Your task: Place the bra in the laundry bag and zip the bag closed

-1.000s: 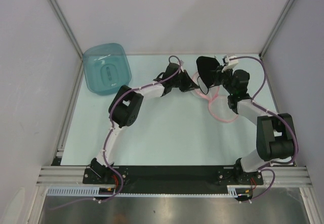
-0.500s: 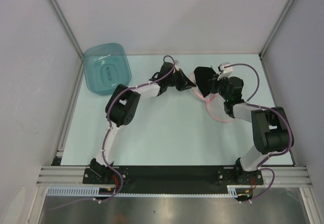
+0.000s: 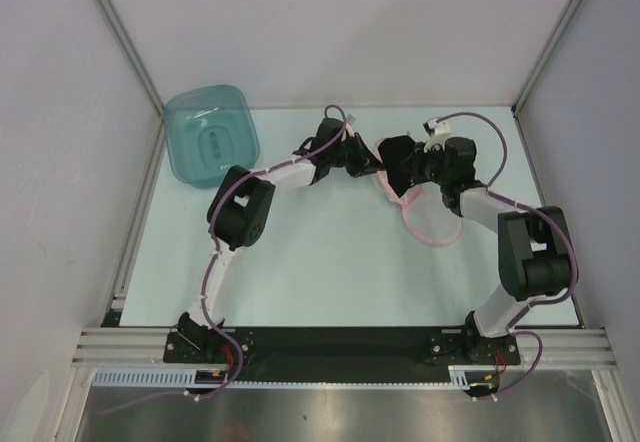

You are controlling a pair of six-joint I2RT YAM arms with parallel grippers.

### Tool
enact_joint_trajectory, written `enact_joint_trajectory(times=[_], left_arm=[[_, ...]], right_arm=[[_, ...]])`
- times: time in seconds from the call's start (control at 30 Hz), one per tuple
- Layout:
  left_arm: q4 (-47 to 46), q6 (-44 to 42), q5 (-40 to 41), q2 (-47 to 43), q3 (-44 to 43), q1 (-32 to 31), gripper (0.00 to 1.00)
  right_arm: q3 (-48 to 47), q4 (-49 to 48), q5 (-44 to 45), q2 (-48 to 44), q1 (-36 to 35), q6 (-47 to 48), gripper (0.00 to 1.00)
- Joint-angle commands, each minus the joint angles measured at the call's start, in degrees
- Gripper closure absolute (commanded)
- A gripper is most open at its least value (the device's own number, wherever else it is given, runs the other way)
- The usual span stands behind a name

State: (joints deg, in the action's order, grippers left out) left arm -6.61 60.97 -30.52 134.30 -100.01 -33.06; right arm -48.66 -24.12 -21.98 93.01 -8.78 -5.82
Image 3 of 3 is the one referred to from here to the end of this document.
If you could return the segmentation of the pink mesh laundry bag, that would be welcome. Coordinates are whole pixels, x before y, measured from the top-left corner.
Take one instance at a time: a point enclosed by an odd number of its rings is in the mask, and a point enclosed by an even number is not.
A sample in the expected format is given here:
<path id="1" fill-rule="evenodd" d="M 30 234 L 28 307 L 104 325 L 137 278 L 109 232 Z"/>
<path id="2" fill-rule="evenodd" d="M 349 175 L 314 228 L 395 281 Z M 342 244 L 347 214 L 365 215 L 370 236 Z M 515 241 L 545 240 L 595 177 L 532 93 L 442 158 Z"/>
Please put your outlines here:
<path id="1" fill-rule="evenodd" d="M 462 236 L 462 219 L 443 205 L 436 185 L 414 186 L 398 196 L 392 190 L 385 172 L 377 172 L 374 182 L 387 199 L 399 207 L 404 227 L 417 240 L 434 247 L 447 247 Z"/>

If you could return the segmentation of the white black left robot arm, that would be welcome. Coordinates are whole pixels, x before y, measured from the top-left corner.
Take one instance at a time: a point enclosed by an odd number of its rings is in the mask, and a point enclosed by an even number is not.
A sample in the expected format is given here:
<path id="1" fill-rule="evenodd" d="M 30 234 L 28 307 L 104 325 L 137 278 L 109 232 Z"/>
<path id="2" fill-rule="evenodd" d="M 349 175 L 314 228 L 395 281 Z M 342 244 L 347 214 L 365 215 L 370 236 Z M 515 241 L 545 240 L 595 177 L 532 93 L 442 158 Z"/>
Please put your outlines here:
<path id="1" fill-rule="evenodd" d="M 235 344 L 222 334 L 224 321 L 213 320 L 213 305 L 230 262 L 264 232 L 277 193 L 309 187 L 333 168 L 343 168 L 354 178 L 382 169 L 354 131 L 354 121 L 351 115 L 324 116 L 316 134 L 285 161 L 258 170 L 238 165 L 229 169 L 207 213 L 211 257 L 192 308 L 170 333 L 176 340 L 167 343 L 167 357 L 176 356 L 181 363 L 211 362 Z"/>

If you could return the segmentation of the black bra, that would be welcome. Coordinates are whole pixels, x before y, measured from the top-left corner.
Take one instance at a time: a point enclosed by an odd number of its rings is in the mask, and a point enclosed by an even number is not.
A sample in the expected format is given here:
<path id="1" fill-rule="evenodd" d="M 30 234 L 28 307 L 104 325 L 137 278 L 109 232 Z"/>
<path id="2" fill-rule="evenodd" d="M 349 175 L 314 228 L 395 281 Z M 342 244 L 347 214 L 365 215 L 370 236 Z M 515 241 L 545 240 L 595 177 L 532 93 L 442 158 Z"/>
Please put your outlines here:
<path id="1" fill-rule="evenodd" d="M 384 139 L 378 152 L 387 174 L 387 181 L 398 197 L 402 197 L 411 187 L 411 175 L 406 162 L 413 154 L 415 141 L 407 135 Z"/>

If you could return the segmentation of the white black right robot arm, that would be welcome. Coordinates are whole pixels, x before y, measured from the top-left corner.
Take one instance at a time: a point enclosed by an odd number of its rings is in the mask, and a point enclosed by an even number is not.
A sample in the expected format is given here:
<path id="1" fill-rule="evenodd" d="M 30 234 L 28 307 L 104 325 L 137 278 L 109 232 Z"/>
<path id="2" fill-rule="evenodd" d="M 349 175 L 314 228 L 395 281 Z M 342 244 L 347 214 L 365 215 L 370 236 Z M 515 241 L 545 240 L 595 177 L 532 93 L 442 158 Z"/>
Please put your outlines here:
<path id="1" fill-rule="evenodd" d="M 492 191 L 476 178 L 475 142 L 452 137 L 429 148 L 416 143 L 401 162 L 411 187 L 433 183 L 444 206 L 497 236 L 499 282 L 492 295 L 470 312 L 461 333 L 461 352 L 485 363 L 509 343 L 512 330 L 533 308 L 571 297 L 579 269 L 564 211 L 531 207 Z"/>

